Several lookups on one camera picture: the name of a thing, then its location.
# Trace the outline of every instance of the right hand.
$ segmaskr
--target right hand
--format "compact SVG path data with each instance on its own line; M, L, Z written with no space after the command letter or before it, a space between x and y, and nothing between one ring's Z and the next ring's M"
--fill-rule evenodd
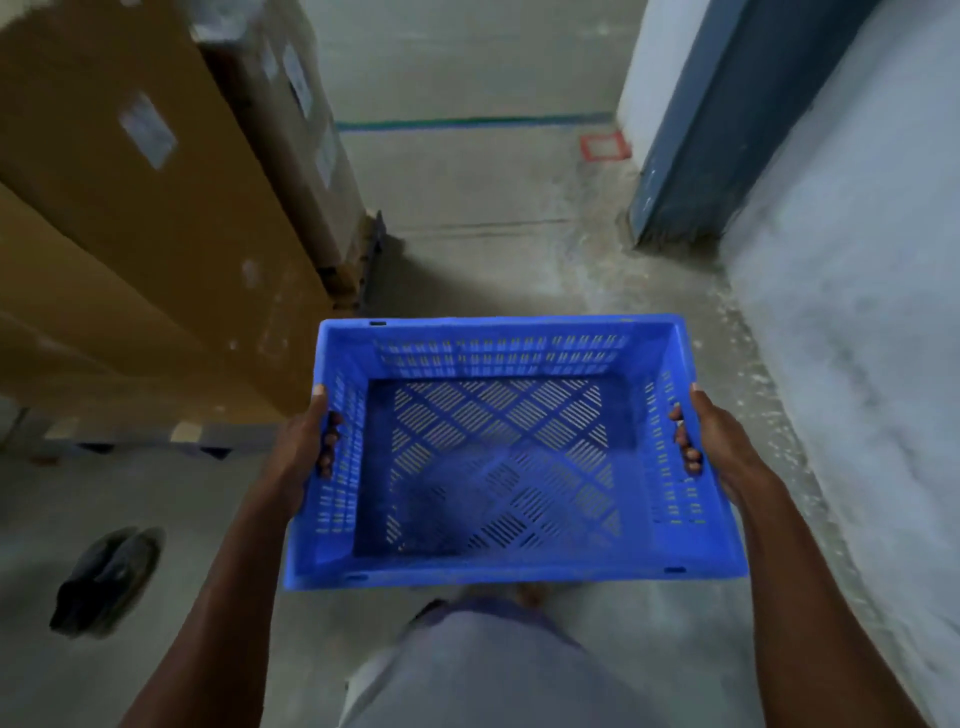
M716 406L696 383L690 385L690 401L693 402L693 408L700 420L700 439L703 450L720 476L727 495L737 502L736 493L732 492L735 483L744 474L755 471L757 468L764 469L766 465L757 454L753 443L750 442L743 425L730 412ZM674 441L684 454L687 470L691 474L701 472L703 455L690 443L683 422L684 413L679 404L670 413L670 419L678 423Z

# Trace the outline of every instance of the white label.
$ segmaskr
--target white label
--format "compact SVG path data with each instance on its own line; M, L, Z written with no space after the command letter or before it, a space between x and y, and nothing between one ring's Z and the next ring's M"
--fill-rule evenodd
M294 89L294 95L297 97L297 103L300 104L300 110L304 118L310 118L310 109L313 108L313 93L310 92L310 84L306 82L306 76L303 74L303 66L300 65L300 58L294 47L287 43L283 49L283 70L290 79L290 85Z
M270 47L269 40L266 40L263 43L263 51L260 53L260 67L267 76L267 81L272 81L275 79L276 74L280 70L280 66L276 62L274 49Z
M333 126L333 119L326 122L326 130L320 139L320 147L317 148L317 154L313 157L313 163L317 166L317 172L320 173L320 179L324 181L324 187L330 188L330 180L333 179L333 170L337 168L337 130Z
M120 126L154 169L159 169L177 147L177 138L153 102L142 91L133 105L120 114Z

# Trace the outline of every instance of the finger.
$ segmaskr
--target finger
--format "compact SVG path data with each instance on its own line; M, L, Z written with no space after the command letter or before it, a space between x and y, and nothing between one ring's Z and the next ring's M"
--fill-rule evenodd
M713 410L713 402L697 382L690 385L690 401L693 402L693 409L698 417L704 417Z
M686 425L683 423L677 425L677 431L673 433L673 441L681 448L690 447L690 436L686 434Z
M313 394L310 396L310 405L306 408L306 418L310 424L319 425L328 407L329 398L326 395L326 387L322 384L315 385Z

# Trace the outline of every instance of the cardboard box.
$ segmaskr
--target cardboard box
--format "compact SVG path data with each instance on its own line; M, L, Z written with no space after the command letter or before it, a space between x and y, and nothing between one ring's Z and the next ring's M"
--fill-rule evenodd
M355 263L366 210L300 3L189 0L187 9L191 33L311 260L327 275Z
M0 393L109 425L281 419L110 269L0 185Z
M172 0L15 20L0 98L0 182L272 408L301 411L332 302Z

